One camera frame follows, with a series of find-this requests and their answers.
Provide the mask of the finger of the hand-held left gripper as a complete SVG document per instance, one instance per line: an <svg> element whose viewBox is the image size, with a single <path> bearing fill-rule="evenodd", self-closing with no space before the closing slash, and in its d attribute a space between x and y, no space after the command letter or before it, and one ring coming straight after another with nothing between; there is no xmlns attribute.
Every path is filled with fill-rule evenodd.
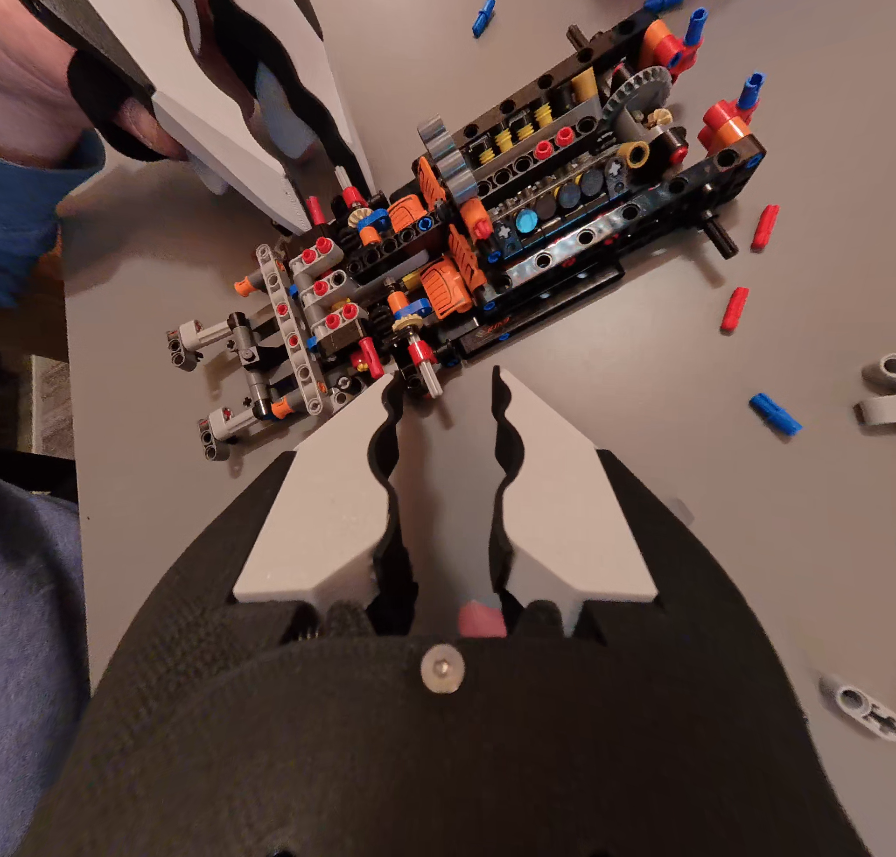
<svg viewBox="0 0 896 857"><path fill-rule="evenodd" d="M230 43L244 67L258 62L273 75L286 104L321 141L362 194L375 184L330 67L310 0L210 0L221 45Z"/></svg>
<svg viewBox="0 0 896 857"><path fill-rule="evenodd" d="M161 127L219 179L294 233L310 229L281 163L253 137L238 103L207 77L175 0L88 0L153 88Z"/></svg>

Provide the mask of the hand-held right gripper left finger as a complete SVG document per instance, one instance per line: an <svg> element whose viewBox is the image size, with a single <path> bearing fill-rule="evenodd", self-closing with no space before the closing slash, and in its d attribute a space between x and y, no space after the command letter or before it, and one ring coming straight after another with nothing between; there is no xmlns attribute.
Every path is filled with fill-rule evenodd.
<svg viewBox="0 0 896 857"><path fill-rule="evenodd" d="M408 553L389 483L403 392L385 374L295 448L234 585L238 602L406 597Z"/></svg>

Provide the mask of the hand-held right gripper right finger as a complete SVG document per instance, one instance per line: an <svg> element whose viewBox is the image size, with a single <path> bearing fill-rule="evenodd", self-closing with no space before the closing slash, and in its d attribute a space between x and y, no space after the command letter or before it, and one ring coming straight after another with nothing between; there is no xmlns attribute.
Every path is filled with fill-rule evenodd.
<svg viewBox="0 0 896 857"><path fill-rule="evenodd" d="M572 634L589 602L658 596L599 450L510 371L492 371L498 485L489 574L508 632L549 603Z"/></svg>

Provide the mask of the partly built lego model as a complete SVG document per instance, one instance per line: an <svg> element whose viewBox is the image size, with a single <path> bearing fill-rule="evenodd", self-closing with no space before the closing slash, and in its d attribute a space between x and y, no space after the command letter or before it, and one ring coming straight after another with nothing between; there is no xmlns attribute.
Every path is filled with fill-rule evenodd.
<svg viewBox="0 0 896 857"><path fill-rule="evenodd" d="M270 318L233 312L167 333L172 364L192 371L221 344L243 370L241 407L198 420L207 461L257 430L302 416L325 423L387 372L435 399L440 375L496 349L624 277L623 258L673 232L702 232L723 258L738 246L718 211L744 189L766 151L751 132L764 76L711 106L689 158L670 108L693 68L708 19L683 37L644 8L451 134L419 126L412 179L364 197L343 168L310 230L255 251L234 285L262 294Z"/></svg>

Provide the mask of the grey lego beam piece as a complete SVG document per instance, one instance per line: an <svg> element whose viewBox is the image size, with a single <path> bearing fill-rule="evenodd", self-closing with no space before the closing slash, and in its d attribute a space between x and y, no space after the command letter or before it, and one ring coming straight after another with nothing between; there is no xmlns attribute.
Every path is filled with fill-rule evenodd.
<svg viewBox="0 0 896 857"><path fill-rule="evenodd" d="M860 687L823 674L819 689L840 714L877 739L895 742L895 711Z"/></svg>

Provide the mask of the person's left hand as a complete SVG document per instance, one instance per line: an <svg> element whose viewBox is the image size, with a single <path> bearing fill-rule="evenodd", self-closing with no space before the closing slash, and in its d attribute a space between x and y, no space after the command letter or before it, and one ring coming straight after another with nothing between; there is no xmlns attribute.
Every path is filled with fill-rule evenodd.
<svg viewBox="0 0 896 857"><path fill-rule="evenodd" d="M1 0L1 154L23 168L84 170L105 164L97 125L126 146L185 162L188 154L147 102L108 65L50 30L22 0Z"/></svg>

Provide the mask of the person's blue clothing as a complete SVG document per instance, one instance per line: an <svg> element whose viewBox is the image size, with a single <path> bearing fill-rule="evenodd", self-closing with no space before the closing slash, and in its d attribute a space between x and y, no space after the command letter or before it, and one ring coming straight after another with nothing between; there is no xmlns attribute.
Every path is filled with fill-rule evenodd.
<svg viewBox="0 0 896 857"><path fill-rule="evenodd" d="M2 482L2 855L57 779L90 696L78 509Z"/></svg>

